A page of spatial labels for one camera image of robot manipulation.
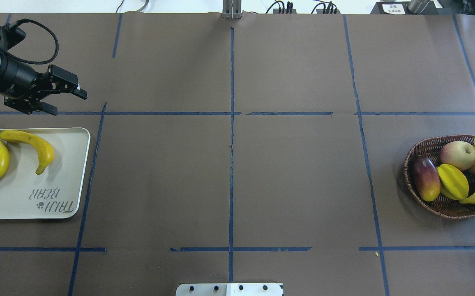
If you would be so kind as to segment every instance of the white tray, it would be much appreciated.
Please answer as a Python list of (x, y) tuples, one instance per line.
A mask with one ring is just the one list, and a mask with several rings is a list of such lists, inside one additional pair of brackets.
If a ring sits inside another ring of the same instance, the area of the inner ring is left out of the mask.
[(10, 164), (8, 172), (0, 178), (0, 219), (73, 216), (80, 202), (90, 133), (81, 127), (19, 130), (51, 143), (55, 158), (42, 175), (37, 175), (35, 148), (28, 144), (7, 144)]

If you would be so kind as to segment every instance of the black device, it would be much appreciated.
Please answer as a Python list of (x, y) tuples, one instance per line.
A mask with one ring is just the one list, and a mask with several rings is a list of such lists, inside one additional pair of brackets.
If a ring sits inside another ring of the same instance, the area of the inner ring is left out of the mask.
[[(55, 54), (50, 60), (32, 62), (17, 58), (8, 50), (25, 39), (25, 32), (18, 28), (23, 23), (34, 23), (46, 29), (55, 39)], [(80, 99), (88, 94), (78, 84), (78, 77), (55, 65), (49, 65), (46, 73), (38, 73), (29, 64), (47, 64), (58, 53), (58, 40), (55, 34), (44, 25), (31, 19), (22, 19), (13, 25), (0, 26), (0, 94), (4, 95), (4, 105), (25, 114), (46, 112), (57, 115), (57, 107), (42, 102), (50, 94), (71, 93)]]

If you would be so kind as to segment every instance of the electrical cable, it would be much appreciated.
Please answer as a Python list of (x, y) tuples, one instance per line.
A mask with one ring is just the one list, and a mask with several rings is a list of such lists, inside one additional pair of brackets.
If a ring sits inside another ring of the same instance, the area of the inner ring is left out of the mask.
[(285, 10), (285, 3), (283, 1), (275, 1), (274, 3), (272, 3), (272, 5), (269, 7), (269, 9), (267, 9), (267, 12), (265, 12), (266, 14), (269, 13), (270, 9), (275, 6), (277, 3), (277, 5), (279, 6), (279, 12), (278, 13), (281, 13), (281, 11), (284, 11)]
[(145, 0), (144, 5), (141, 8), (139, 8), (137, 11), (138, 12), (143, 11), (148, 6), (148, 3), (150, 3), (150, 0)]
[(41, 23), (39, 23), (37, 21), (34, 21), (32, 19), (27, 19), (27, 18), (26, 19), (25, 18), (20, 19), (19, 21), (16, 21), (16, 23), (9, 26), (9, 30), (15, 30), (16, 28), (18, 28), (18, 26), (20, 26), (22, 24), (25, 24), (25, 23), (35, 24), (35, 25), (39, 26), (40, 28), (43, 28), (44, 30), (46, 30), (53, 37), (53, 40), (55, 40), (55, 52), (53, 53), (53, 56), (49, 60), (43, 60), (42, 62), (35, 62), (34, 60), (24, 60), (22, 58), (18, 58), (17, 56), (14, 56), (13, 54), (9, 53), (6, 49), (0, 48), (0, 52), (5, 54), (6, 56), (9, 56), (11, 58), (14, 58), (14, 59), (18, 60), (19, 62), (25, 62), (26, 64), (44, 65), (44, 64), (48, 64), (50, 62), (53, 62), (59, 54), (59, 39), (57, 39), (57, 36), (55, 36), (55, 33), (53, 33), (52, 30), (50, 30), (48, 27), (42, 25)]
[(318, 4), (316, 4), (316, 6), (314, 6), (314, 8), (311, 11), (311, 14), (313, 14), (314, 11), (316, 10), (316, 8), (318, 8), (318, 6), (320, 6), (320, 5), (323, 5), (323, 11), (325, 11), (325, 3), (324, 2), (319, 2)]
[(329, 12), (332, 13), (332, 4), (332, 2), (329, 2), (329, 5), (327, 5), (327, 9), (323, 12), (324, 14), (329, 14)]
[(122, 4), (125, 2), (125, 0), (122, 0), (121, 4), (119, 4), (119, 7), (117, 7), (117, 10), (115, 10), (115, 13), (119, 12), (119, 8), (121, 8)]

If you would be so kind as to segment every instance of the sticker label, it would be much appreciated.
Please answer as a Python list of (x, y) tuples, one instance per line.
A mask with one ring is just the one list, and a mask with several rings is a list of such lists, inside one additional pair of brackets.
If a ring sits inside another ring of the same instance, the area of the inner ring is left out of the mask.
[(382, 4), (382, 9), (390, 14), (405, 14), (404, 6), (401, 4)]

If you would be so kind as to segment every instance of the fruit basket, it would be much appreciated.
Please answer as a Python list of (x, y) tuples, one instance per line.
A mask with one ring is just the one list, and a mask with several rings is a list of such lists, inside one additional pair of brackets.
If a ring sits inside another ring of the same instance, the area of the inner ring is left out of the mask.
[[(440, 194), (437, 199), (431, 202), (420, 198), (418, 191), (413, 183), (412, 172), (413, 163), (416, 157), (424, 155), (429, 157), (435, 166), (441, 165), (439, 158), (440, 150), (449, 142), (464, 141), (474, 144), (474, 135), (448, 135), (440, 137), (430, 137), (416, 143), (407, 153), (404, 163), (404, 176), (407, 189), (409, 189), (414, 199), (429, 212), (447, 219), (467, 219), (475, 217), (475, 204), (461, 204), (459, 201), (449, 199)], [(475, 175), (464, 172), (469, 182), (470, 194), (475, 191)]]

